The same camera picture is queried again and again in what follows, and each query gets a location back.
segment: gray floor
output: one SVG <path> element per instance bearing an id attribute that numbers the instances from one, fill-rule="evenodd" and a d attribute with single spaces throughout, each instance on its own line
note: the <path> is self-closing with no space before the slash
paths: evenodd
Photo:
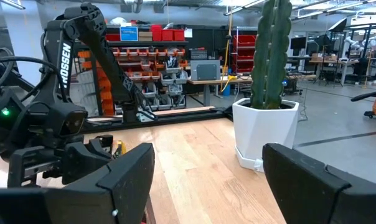
<path id="1" fill-rule="evenodd" d="M 301 114 L 304 114 L 305 102 L 307 121 L 298 123 L 295 148 L 308 156 L 323 161 L 338 169 L 350 172 L 361 178 L 376 183 L 376 134 L 359 138 L 343 139 L 310 146 L 303 143 L 333 139 L 356 134 L 376 132 L 376 118 L 363 116 L 364 111 L 371 110 L 374 98 L 351 102 L 350 98 L 363 93 L 376 91 L 376 86 L 333 85 L 324 86 L 302 81 L 303 95 L 288 95 L 287 100 L 300 102 Z M 219 99 L 212 96 L 212 106 L 229 106 L 235 95 Z M 187 99 L 187 107 L 199 107 L 198 102 Z"/>

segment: blue sign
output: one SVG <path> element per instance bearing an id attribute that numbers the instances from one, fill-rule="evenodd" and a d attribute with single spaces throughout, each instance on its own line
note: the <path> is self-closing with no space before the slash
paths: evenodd
<path id="1" fill-rule="evenodd" d="M 120 40 L 138 41 L 138 28 L 137 27 L 120 27 Z"/>

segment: green cactus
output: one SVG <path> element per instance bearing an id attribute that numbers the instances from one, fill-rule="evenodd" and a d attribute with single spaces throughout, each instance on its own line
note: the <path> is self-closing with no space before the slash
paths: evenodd
<path id="1" fill-rule="evenodd" d="M 289 0 L 268 0 L 263 6 L 256 37 L 255 66 L 251 71 L 251 107 L 279 109 L 288 59 L 291 29 Z"/>

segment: workbench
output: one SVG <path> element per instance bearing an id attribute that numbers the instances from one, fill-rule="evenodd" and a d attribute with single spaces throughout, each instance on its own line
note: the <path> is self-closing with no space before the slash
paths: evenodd
<path id="1" fill-rule="evenodd" d="M 318 65 L 322 65 L 322 60 L 320 60 L 320 61 L 318 61 L 318 60 L 310 60 L 309 63 L 315 63 L 316 66 L 318 66 Z M 358 63 L 358 62 L 356 62 L 356 61 L 342 62 L 342 61 L 335 61 L 335 60 L 324 60 L 323 63 L 338 64 L 338 66 L 339 65 L 343 65 L 342 78 L 340 79 L 340 83 L 342 85 L 344 85 L 345 75 L 347 74 L 347 66 L 348 65 L 353 65 L 353 64 Z M 316 70 L 317 70 L 316 77 L 318 78 L 321 69 L 316 69 Z"/>
<path id="2" fill-rule="evenodd" d="M 99 134 L 105 133 L 88 134 L 85 141 Z M 106 134 L 122 140 L 127 150 L 142 142 L 153 144 L 150 197 L 157 224 L 285 223 L 265 175 L 240 167 L 233 123 L 227 118 Z M 6 180 L 7 164 L 0 159 L 0 187 Z M 40 178 L 39 183 L 62 186 L 60 178 Z"/>
<path id="3" fill-rule="evenodd" d="M 199 101 L 198 99 L 191 96 L 191 98 L 195 99 L 198 103 L 202 104 L 203 106 L 210 106 L 210 85 L 219 85 L 221 82 L 223 84 L 226 84 L 228 82 L 227 76 L 222 77 L 221 80 L 187 80 L 187 83 L 193 84 L 193 85 L 203 85 L 203 102 Z M 234 84 L 234 83 L 251 83 L 251 77 L 238 77 L 235 80 L 230 80 L 228 84 Z"/>

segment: white planter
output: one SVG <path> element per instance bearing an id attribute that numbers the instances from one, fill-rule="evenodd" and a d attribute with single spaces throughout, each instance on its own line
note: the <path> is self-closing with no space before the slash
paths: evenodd
<path id="1" fill-rule="evenodd" d="M 249 102 L 249 98 L 244 98 L 232 105 L 237 142 L 235 151 L 242 167 L 264 172 L 262 154 L 265 144 L 279 143 L 292 148 L 299 103 L 283 100 L 283 104 L 292 107 L 283 110 L 258 110 L 242 106 Z"/>

